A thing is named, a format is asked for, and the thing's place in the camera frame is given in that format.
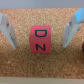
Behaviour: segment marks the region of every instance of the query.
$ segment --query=pink cube with letters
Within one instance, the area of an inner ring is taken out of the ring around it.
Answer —
[[[51,26],[32,25],[29,36],[32,52],[50,53],[51,50]]]

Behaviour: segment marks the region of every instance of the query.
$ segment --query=brown speckled surface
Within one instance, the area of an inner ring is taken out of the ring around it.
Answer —
[[[14,26],[18,39],[16,50],[0,33],[0,76],[84,78],[84,24],[67,48],[62,47],[65,24],[78,8],[1,9]],[[51,53],[32,53],[29,45],[31,25],[51,25]]]

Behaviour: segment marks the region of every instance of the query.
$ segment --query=gray surface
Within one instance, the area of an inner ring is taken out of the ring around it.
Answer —
[[[84,0],[0,0],[0,9],[82,7]]]

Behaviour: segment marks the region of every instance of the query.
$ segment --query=block front face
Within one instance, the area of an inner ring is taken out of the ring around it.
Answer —
[[[29,42],[32,52],[50,53],[51,26],[49,25],[31,26]]]

